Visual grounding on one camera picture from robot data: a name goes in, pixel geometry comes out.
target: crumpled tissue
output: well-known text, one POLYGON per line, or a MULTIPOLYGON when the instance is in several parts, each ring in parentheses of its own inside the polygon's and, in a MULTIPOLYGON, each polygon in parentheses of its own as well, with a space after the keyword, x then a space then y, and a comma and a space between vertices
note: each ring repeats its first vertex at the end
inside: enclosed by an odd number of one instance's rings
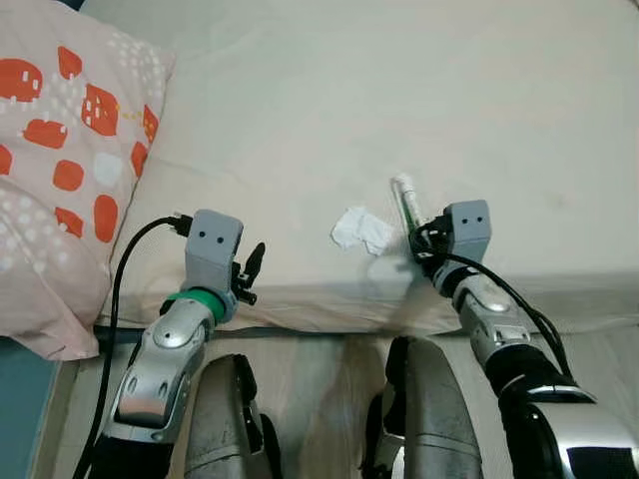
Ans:
POLYGON ((370 254, 379 256, 392 239, 392 226, 372 215, 364 207, 353 207, 337 221, 330 233, 343 249, 363 241, 370 254))

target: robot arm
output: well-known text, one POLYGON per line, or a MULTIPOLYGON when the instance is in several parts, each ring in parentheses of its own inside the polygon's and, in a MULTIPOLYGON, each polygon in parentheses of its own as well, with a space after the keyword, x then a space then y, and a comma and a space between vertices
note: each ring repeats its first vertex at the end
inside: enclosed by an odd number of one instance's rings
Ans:
MULTIPOLYGON (((415 224, 410 202, 403 206, 415 224)), ((489 238, 487 204, 467 202, 413 230, 410 245, 437 290, 452 297, 498 397, 515 478, 639 478, 637 441, 531 343, 528 315, 513 297, 477 270, 437 254, 481 262, 489 238)))
POLYGON ((260 243, 247 267, 234 262, 240 221, 201 210, 188 231, 186 280, 143 333, 101 437, 90 477, 165 477, 205 343, 233 317, 238 300, 254 304, 249 289, 260 271, 260 243))

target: black cable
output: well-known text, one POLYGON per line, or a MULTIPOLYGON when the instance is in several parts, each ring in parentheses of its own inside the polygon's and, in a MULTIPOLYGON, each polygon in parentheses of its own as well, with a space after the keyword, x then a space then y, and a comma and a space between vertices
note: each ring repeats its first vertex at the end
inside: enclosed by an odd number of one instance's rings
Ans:
POLYGON ((102 365, 102 378, 100 379, 100 390, 98 392, 98 400, 96 402, 96 410, 93 415, 93 421, 91 422, 91 429, 89 436, 82 449, 82 455, 76 466, 76 470, 73 473, 73 479, 84 479, 89 467, 91 466, 91 457, 93 453, 93 446, 98 437, 98 430, 100 429, 100 423, 102 422, 102 415, 104 413, 104 406, 107 400, 107 390, 109 388, 109 375, 111 373, 111 362, 113 360, 113 350, 115 347, 116 330, 118 327, 118 308, 120 302, 120 284, 122 283, 122 275, 124 273, 124 267, 127 264, 127 260, 133 251, 136 244, 142 239, 142 237, 155 227, 161 225, 170 225, 179 228, 181 220, 174 217, 159 218, 153 222, 150 222, 145 227, 142 227, 129 241, 127 247, 122 253, 120 262, 118 263, 118 269, 113 280, 113 296, 111 298, 111 320, 109 322, 109 336, 106 341, 104 364, 102 365))
POLYGON ((492 270, 490 270, 489 268, 487 268, 480 262, 474 261, 464 256, 459 256, 457 254, 452 254, 446 251, 438 251, 432 248, 430 245, 427 244, 426 240, 424 239, 422 235, 422 233, 424 233, 425 231, 426 231, 426 226, 423 226, 416 229, 412 233, 412 237, 419 242, 420 249, 423 252, 426 252, 428 254, 432 254, 434 256, 442 256, 447 259, 451 259, 453 261, 457 261, 467 266, 473 267, 477 269, 479 272, 488 276, 490 279, 492 279, 492 281, 495 284, 497 284, 499 287, 505 290, 515 300, 515 302, 526 312, 526 314, 530 316, 530 319, 532 320, 534 325, 537 326, 537 329, 539 329, 539 332, 541 333, 545 341, 548 343, 548 346, 550 347, 550 349, 552 350, 552 353, 556 357, 559 367, 561 368, 561 372, 567 377, 569 377, 570 379, 573 379, 572 372, 570 371, 570 366, 568 365, 568 359, 566 357, 566 351, 563 346, 563 341, 561 340, 559 331, 557 331, 557 328, 550 321, 550 319, 548 319, 541 311, 538 311, 537 309, 532 307, 528 303, 528 301, 526 301, 523 298, 523 296, 517 292, 516 289, 514 289, 499 275, 497 275, 495 272, 493 272, 492 270))

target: pillow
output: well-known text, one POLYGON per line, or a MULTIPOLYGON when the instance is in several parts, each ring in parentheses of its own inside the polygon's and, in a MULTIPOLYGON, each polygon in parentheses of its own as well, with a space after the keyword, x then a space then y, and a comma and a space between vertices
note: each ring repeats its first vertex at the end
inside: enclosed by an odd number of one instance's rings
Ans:
POLYGON ((0 10, 0 334, 97 353, 109 258, 173 56, 50 0, 0 10))

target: pink pillow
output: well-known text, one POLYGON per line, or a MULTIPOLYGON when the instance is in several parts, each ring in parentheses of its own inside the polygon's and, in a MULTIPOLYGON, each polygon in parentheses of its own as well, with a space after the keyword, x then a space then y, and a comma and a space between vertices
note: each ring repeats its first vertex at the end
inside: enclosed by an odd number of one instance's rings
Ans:
POLYGON ((56 1, 0 20, 0 334, 88 357, 173 56, 56 1))

